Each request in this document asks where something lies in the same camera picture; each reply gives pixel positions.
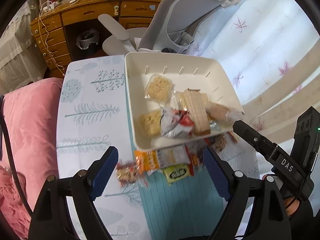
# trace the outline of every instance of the pink blanket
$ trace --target pink blanket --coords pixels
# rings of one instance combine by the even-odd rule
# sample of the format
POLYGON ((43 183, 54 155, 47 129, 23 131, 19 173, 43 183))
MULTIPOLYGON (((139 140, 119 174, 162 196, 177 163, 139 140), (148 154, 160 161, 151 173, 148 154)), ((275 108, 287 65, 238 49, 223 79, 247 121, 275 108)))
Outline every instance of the pink blanket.
MULTIPOLYGON (((62 83, 63 80, 58 78, 40 80, 6 94, 2 104, 14 163, 21 182, 25 181, 27 200, 32 210, 46 177, 51 174, 58 176, 56 126, 62 83)), ((0 165, 9 169, 4 139, 2 148, 0 165)), ((5 192, 0 200, 0 209, 15 232, 20 237, 27 237, 30 217, 23 204, 21 206, 15 186, 12 186, 13 180, 9 177, 3 169, 0 170, 0 190, 5 192)))

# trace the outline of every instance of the desk drawer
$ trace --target desk drawer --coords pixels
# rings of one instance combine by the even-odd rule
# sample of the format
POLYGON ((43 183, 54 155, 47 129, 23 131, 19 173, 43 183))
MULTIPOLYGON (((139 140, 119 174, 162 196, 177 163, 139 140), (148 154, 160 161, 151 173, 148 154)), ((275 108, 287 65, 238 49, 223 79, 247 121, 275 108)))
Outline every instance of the desk drawer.
POLYGON ((146 1, 122 1, 121 17, 153 17, 159 3, 146 1))
POLYGON ((47 44, 48 46, 63 42, 66 40, 66 38, 64 37, 64 32, 63 32, 63 28, 54 30, 52 32, 48 34, 44 34, 41 37, 36 38, 37 41, 37 45, 39 47, 39 49, 44 49, 46 47, 45 45, 45 39, 48 37, 47 39, 47 44))
POLYGON ((63 74, 65 74, 67 70, 67 66, 65 66, 64 69, 62 67, 51 69, 49 77, 64 78, 63 74, 59 69, 63 72, 63 74))
POLYGON ((42 22, 40 21, 40 30, 39 30, 38 22, 31 25, 31 31, 32 31, 32 34, 35 38, 47 33, 45 31, 45 27, 47 27, 48 32, 62 27, 62 22, 61 22, 59 13, 42 20, 42 22))
MULTIPOLYGON (((70 57, 70 54, 64 54, 64 55, 61 55, 61 56, 58 56, 58 57, 55 57, 54 58, 56 63, 60 66, 67 66, 69 65, 69 63, 72 61, 71 60, 71 57, 70 57)), ((54 69, 56 68, 57 66, 54 64, 54 61, 52 59, 49 59, 46 61, 47 62, 47 65, 50 69, 54 69)))
MULTIPOLYGON (((49 51, 52 52, 52 57, 57 57, 63 54, 69 53, 67 42, 60 42, 49 47, 49 51)), ((46 48, 41 49, 41 54, 45 60, 51 59, 49 52, 46 48)))
POLYGON ((120 24, 125 29, 139 28, 139 27, 149 27, 152 18, 147 17, 121 17, 120 24))
POLYGON ((97 19, 100 14, 109 14, 111 16, 118 16, 119 1, 108 1, 101 3, 92 3, 69 9, 61 13, 63 25, 69 25, 72 23, 83 22, 86 20, 97 19))

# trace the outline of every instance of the trash can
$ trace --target trash can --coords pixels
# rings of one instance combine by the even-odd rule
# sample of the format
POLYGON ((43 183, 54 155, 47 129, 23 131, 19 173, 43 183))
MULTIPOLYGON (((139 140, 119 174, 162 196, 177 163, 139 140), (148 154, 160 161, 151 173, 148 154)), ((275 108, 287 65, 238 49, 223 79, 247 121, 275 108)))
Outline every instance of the trash can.
POLYGON ((90 29, 78 35, 76 45, 82 50, 84 57, 95 54, 99 47, 99 32, 96 29, 90 29))

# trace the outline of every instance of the white chair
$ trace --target white chair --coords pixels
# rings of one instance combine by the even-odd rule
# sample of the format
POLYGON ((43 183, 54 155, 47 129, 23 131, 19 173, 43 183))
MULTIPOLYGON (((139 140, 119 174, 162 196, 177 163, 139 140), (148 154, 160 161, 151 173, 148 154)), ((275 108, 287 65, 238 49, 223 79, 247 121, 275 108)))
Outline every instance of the white chair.
POLYGON ((98 20, 112 34, 102 48, 108 55, 127 54, 132 51, 159 51, 183 53, 194 41, 198 26, 217 10, 226 10, 227 21, 235 6, 242 0, 162 0, 148 28, 126 30, 113 17, 101 14, 98 20), (135 38, 140 40, 138 47, 135 38))

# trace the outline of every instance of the wooden cabinet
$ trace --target wooden cabinet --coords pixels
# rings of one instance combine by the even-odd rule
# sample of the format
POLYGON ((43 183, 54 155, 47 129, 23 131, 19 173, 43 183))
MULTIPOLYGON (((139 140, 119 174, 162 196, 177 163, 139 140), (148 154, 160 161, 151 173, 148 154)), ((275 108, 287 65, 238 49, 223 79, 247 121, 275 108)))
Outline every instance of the wooden cabinet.
MULTIPOLYGON (((54 44, 50 46, 48 50, 51 52, 52 57, 57 57, 57 56, 69 53, 69 49, 66 41, 54 44)), ((49 52, 47 51, 46 48, 41 49, 41 54, 44 60, 51 59, 49 52)))
POLYGON ((49 76, 48 77, 57 77, 57 78, 64 78, 63 74, 66 73, 67 66, 64 68, 54 68, 50 70, 49 76))
POLYGON ((146 17, 122 17, 120 18, 120 24, 125 29, 148 27, 152 21, 152 18, 146 17))
POLYGON ((63 78, 68 64, 75 58, 76 37, 83 31, 95 28, 100 32, 102 44, 111 33, 97 20, 100 14, 109 14, 126 29, 148 27, 161 0, 78 0, 74 4, 62 3, 30 23, 36 44, 48 67, 50 76, 63 78))
POLYGON ((48 32, 51 32, 61 27, 62 27, 62 22, 60 19, 60 14, 54 14, 51 17, 43 19, 42 22, 37 21, 35 24, 31 25, 31 31, 33 36, 37 38, 40 35, 47 33, 45 30, 46 28, 48 32))
POLYGON ((101 2, 75 7, 61 13, 63 25, 98 18, 100 14, 119 15, 119 1, 101 2))
MULTIPOLYGON (((67 66, 72 61, 69 53, 55 57, 54 60, 56 61, 57 65, 60 66, 67 66)), ((54 69, 57 67, 52 59, 49 59, 46 62, 50 69, 54 69)))
POLYGON ((51 46, 51 45, 57 44, 59 42, 63 42, 65 40, 66 40, 66 38, 64 36, 63 28, 54 30, 54 31, 50 32, 49 34, 44 34, 44 35, 36 38, 36 42, 37 42, 39 49, 44 49, 46 47, 45 43, 47 43, 48 46, 51 46))
POLYGON ((159 3, 149 1, 121 1, 121 17, 153 17, 159 3))

